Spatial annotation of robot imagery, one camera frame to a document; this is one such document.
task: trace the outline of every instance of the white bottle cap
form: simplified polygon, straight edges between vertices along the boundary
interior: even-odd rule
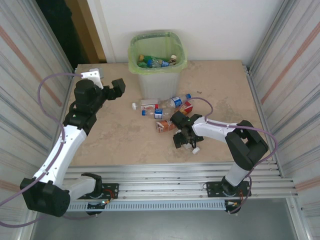
[[[200,151],[200,147],[196,147],[195,149],[192,150],[193,154],[197,154]]]

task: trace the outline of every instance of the beige tabletop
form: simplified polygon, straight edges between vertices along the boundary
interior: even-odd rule
[[[127,63],[80,64],[77,73],[102,68],[104,85],[123,78],[126,85],[122,97],[106,101],[98,111],[91,132],[77,150],[72,166],[167,164],[233,161],[225,143],[205,137],[197,144],[200,152],[192,154],[184,147],[176,149],[173,135],[176,130],[158,133],[156,121],[143,117],[132,109],[132,102],[142,98],[138,76],[128,70]],[[74,81],[68,106],[75,100]],[[240,60],[190,61],[181,73],[178,95],[190,93],[202,97],[213,105],[209,119],[239,123],[250,121],[261,128],[258,112]],[[205,115],[210,111],[207,103],[192,100],[193,114]]]

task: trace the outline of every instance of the bracket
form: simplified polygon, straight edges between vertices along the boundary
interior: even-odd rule
[[[208,198],[225,198],[225,197],[241,197],[241,191],[243,193],[243,197],[249,194],[251,196],[251,192],[249,193],[250,183],[248,181],[242,181],[237,188],[237,191],[234,195],[227,195],[223,188],[221,181],[208,181],[205,183],[206,185],[206,193]]]
[[[119,194],[119,183],[102,183],[102,193],[98,197],[92,196],[90,193],[79,197],[79,199],[95,199],[95,200],[111,200],[117,199]]]

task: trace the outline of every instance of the trash bin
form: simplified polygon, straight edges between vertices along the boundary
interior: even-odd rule
[[[141,68],[139,55],[170,59],[176,55],[176,64],[167,67]],[[138,74],[144,99],[167,100],[177,95],[180,72],[187,66],[187,56],[179,37],[173,32],[155,32],[135,36],[128,49],[129,70]]]

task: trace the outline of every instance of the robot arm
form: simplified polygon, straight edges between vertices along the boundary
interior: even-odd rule
[[[259,133],[254,130],[212,125],[207,123],[202,115],[194,114],[189,118],[180,111],[173,114],[170,120],[180,130],[173,136],[176,148],[180,148],[183,144],[191,144],[195,148],[197,142],[204,140],[203,137],[212,138],[228,145],[235,163],[221,180],[221,188],[226,196],[234,196],[245,176],[269,149]],[[210,122],[224,126],[253,127],[246,120],[238,124],[213,120]]]
[[[81,75],[82,80],[76,83],[74,89],[75,101],[71,104],[63,122],[65,139],[59,156],[46,171],[61,145],[62,135],[33,178],[25,178],[20,184],[20,189],[23,189],[41,174],[46,173],[39,182],[23,193],[25,203],[30,210],[61,217],[71,201],[85,194],[99,196],[102,193],[102,179],[98,175],[83,173],[80,178],[67,185],[63,185],[63,179],[77,149],[96,122],[98,110],[106,100],[121,97],[126,86],[122,78],[112,81],[113,88],[103,86],[99,71],[83,72]]]

